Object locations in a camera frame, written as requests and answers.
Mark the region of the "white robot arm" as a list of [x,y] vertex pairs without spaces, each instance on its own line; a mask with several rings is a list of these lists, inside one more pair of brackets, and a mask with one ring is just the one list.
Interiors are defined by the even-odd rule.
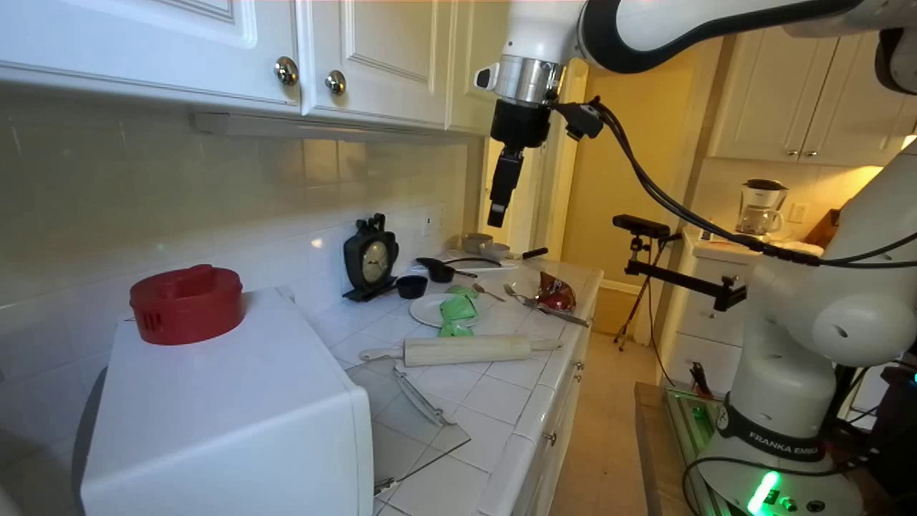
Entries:
[[[880,34],[877,75],[914,89],[917,0],[510,0],[501,60],[476,72],[496,95],[501,143],[490,224],[501,224],[522,152],[565,115],[576,135],[616,129],[602,103],[562,103],[562,66],[582,54],[645,72],[719,34]],[[745,344],[711,441],[685,467],[745,516],[863,516],[863,496],[822,444],[837,373],[903,355],[917,335],[917,152],[906,149],[840,212],[828,249],[802,255],[751,241]]]

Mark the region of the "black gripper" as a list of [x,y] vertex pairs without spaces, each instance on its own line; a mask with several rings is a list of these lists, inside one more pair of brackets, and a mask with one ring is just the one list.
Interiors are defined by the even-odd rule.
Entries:
[[[490,138],[501,143],[496,178],[501,183],[516,181],[524,163],[524,152],[542,146],[547,140],[547,132],[547,106],[516,106],[499,100],[490,123]],[[501,226],[507,212],[504,186],[496,178],[490,183],[487,226]]]

